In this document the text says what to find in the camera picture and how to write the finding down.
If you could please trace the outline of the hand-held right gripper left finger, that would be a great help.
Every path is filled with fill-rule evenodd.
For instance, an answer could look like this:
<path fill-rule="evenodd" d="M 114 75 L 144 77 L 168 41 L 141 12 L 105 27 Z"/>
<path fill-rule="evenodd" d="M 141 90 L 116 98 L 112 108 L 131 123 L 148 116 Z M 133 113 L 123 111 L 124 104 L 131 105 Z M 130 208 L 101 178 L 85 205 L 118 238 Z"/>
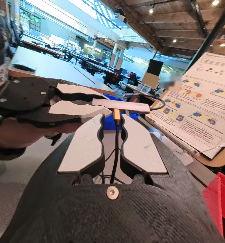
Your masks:
<path fill-rule="evenodd" d="M 84 123 L 74 134 L 58 168 L 59 174 L 85 174 L 98 176 L 105 167 L 104 138 L 105 116 L 98 114 Z"/>

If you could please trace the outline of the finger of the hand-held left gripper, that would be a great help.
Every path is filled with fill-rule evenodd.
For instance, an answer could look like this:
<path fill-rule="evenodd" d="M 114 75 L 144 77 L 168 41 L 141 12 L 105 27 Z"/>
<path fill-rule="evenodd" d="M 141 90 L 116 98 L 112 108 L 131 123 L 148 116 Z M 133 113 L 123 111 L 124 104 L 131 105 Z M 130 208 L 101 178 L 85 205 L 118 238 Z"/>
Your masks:
<path fill-rule="evenodd" d="M 82 103 L 91 103 L 93 99 L 109 100 L 109 98 L 105 95 L 102 95 L 88 87 L 61 83 L 58 83 L 56 86 L 56 102 L 79 101 Z"/>
<path fill-rule="evenodd" d="M 81 123 L 86 123 L 99 114 L 105 117 L 112 115 L 112 111 L 104 106 L 92 106 L 91 104 L 76 104 L 70 101 L 59 101 L 52 105 L 49 114 L 77 115 L 81 118 Z"/>

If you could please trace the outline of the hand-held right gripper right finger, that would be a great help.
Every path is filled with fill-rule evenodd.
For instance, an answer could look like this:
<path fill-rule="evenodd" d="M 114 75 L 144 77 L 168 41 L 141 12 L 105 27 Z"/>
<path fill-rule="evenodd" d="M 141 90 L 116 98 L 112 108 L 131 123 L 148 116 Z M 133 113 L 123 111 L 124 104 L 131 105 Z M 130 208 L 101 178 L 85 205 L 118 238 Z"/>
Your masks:
<path fill-rule="evenodd" d="M 120 169 L 129 178 L 167 174 L 150 132 L 126 114 L 121 115 L 121 139 Z"/>

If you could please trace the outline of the black usb-c cable orange plug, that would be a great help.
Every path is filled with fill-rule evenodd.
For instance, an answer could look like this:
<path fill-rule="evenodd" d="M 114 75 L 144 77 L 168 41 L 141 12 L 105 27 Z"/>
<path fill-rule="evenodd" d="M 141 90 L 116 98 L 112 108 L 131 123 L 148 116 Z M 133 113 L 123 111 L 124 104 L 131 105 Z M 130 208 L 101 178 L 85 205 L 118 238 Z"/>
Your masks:
<path fill-rule="evenodd" d="M 106 161 L 111 157 L 113 152 L 115 151 L 115 156 L 114 156 L 114 164 L 113 164 L 113 169 L 111 172 L 111 177 L 110 177 L 110 184 L 114 183 L 115 179 L 115 174 L 116 174 L 116 169 L 117 169 L 117 164 L 118 164 L 118 157 L 119 157 L 119 128 L 120 128 L 120 120 L 121 120 L 121 114 L 119 109 L 114 109 L 113 110 L 113 120 L 115 123 L 116 127 L 116 132 L 115 132 L 115 149 L 111 152 L 109 157 L 106 159 Z"/>

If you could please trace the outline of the grey usb hub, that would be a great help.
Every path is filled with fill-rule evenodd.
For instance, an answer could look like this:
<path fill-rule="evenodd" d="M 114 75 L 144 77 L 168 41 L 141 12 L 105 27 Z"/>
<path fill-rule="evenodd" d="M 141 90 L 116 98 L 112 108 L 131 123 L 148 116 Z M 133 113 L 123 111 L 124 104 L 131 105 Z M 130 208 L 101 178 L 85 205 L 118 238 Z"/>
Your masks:
<path fill-rule="evenodd" d="M 93 106 L 104 106 L 109 110 L 128 110 L 132 113 L 139 113 L 139 114 L 149 114 L 150 107 L 147 104 L 141 103 L 134 103 L 134 102 L 126 102 L 126 101 L 115 101 L 110 99 L 93 99 L 92 101 Z"/>

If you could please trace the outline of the person's left forearm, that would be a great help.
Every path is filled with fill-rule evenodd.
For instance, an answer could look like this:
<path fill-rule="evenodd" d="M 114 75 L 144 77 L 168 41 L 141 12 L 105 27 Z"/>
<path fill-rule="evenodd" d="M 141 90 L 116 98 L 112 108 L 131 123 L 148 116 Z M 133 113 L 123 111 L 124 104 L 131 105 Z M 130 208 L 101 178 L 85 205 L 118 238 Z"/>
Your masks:
<path fill-rule="evenodd" d="M 24 138 L 22 124 L 0 117 L 0 160 L 12 160 L 21 156 L 28 147 Z"/>

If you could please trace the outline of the person's left hand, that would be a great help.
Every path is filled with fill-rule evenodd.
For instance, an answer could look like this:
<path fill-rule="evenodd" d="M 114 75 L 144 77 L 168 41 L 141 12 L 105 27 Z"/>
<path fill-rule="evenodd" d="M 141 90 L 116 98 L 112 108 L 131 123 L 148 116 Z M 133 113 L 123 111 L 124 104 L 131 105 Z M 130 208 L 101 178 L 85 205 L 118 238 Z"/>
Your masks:
<path fill-rule="evenodd" d="M 32 124 L 18 123 L 14 119 L 5 119 L 0 125 L 0 148 L 24 148 L 37 142 L 42 137 L 55 136 L 59 133 L 75 132 L 82 123 L 66 123 L 62 126 L 42 129 Z"/>

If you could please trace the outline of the black flat device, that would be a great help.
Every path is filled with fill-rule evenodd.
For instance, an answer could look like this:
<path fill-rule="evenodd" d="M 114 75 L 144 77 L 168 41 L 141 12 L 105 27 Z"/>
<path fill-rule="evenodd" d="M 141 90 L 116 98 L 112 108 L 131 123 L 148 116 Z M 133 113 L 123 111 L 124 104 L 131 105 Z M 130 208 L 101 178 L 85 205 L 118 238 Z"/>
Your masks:
<path fill-rule="evenodd" d="M 29 71 L 29 72 L 35 72 L 37 69 L 36 66 L 20 60 L 12 61 L 11 65 L 20 70 Z"/>

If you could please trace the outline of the blue plastic bin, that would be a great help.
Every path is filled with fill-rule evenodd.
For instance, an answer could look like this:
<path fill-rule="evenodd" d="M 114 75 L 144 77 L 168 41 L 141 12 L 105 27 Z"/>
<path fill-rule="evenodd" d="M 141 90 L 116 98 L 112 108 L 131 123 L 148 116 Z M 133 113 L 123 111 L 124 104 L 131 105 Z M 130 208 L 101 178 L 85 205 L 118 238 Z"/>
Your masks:
<path fill-rule="evenodd" d="M 121 98 L 116 98 L 115 96 L 104 94 L 108 99 L 112 101 L 123 101 Z M 137 120 L 137 118 L 140 116 L 139 113 L 130 113 L 130 117 L 133 120 Z M 105 124 L 104 124 L 104 130 L 115 130 L 116 126 L 114 123 L 113 115 L 110 115 L 109 117 L 105 118 Z"/>

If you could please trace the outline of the black office chair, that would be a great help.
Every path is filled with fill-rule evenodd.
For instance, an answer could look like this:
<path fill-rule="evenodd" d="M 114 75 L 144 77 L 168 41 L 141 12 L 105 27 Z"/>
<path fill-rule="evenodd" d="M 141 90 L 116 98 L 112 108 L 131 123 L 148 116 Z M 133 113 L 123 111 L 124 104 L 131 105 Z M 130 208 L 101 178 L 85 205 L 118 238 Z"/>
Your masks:
<path fill-rule="evenodd" d="M 136 73 L 134 73 L 134 72 L 130 73 L 130 76 L 129 76 L 127 84 L 128 85 L 133 85 L 133 86 L 137 86 L 138 85 L 138 79 L 136 77 Z"/>
<path fill-rule="evenodd" d="M 121 76 L 121 74 L 119 74 L 119 73 L 117 73 L 117 72 L 115 72 L 115 73 L 107 73 L 104 77 L 103 77 L 103 79 L 104 79 L 104 84 L 105 85 L 117 85 L 117 86 L 119 86 L 119 82 L 120 82 L 120 76 Z"/>

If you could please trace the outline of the printed instruction sheet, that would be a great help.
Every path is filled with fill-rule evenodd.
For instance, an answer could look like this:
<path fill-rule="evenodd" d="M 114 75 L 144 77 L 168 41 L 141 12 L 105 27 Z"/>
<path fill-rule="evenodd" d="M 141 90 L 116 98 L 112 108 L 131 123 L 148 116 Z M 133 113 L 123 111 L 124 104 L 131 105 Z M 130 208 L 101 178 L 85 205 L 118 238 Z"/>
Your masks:
<path fill-rule="evenodd" d="M 145 117 L 213 159 L 225 144 L 225 55 L 204 53 L 163 100 Z"/>

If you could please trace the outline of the brown cardboard panel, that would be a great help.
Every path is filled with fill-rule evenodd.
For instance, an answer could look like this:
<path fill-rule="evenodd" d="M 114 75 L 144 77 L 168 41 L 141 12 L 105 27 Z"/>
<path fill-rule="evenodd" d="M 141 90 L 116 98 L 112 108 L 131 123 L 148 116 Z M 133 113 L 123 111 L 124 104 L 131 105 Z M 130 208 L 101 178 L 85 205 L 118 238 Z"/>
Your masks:
<path fill-rule="evenodd" d="M 142 84 L 151 87 L 151 89 L 156 89 L 159 85 L 159 76 L 146 72 Z"/>

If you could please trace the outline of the black monitor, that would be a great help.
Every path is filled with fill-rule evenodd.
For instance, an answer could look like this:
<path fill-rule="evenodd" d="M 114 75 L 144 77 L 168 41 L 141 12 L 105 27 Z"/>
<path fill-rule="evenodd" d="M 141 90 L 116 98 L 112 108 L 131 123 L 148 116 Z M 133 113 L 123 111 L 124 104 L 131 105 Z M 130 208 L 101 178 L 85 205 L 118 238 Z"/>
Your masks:
<path fill-rule="evenodd" d="M 163 62 L 157 61 L 157 60 L 154 60 L 154 59 L 150 59 L 146 72 L 153 74 L 155 76 L 159 76 L 161 69 L 162 69 L 162 66 L 163 66 Z"/>

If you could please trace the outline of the white ceiling projector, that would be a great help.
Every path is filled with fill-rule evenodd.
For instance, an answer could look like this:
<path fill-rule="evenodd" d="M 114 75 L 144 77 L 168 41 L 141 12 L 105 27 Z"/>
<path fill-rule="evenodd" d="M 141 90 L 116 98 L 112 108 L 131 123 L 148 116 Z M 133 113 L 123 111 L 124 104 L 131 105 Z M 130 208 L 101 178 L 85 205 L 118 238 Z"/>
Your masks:
<path fill-rule="evenodd" d="M 120 13 L 115 13 L 112 15 L 111 20 L 115 22 L 117 25 L 126 25 L 127 24 L 127 18 L 120 14 Z"/>

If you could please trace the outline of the red plastic bin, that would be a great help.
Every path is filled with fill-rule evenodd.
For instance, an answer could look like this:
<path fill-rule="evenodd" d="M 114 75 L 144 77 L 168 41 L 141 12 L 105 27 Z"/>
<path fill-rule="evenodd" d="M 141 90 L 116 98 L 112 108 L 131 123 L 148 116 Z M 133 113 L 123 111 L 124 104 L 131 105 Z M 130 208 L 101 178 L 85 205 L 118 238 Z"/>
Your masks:
<path fill-rule="evenodd" d="M 225 175 L 219 172 L 202 194 L 215 225 L 225 239 Z"/>

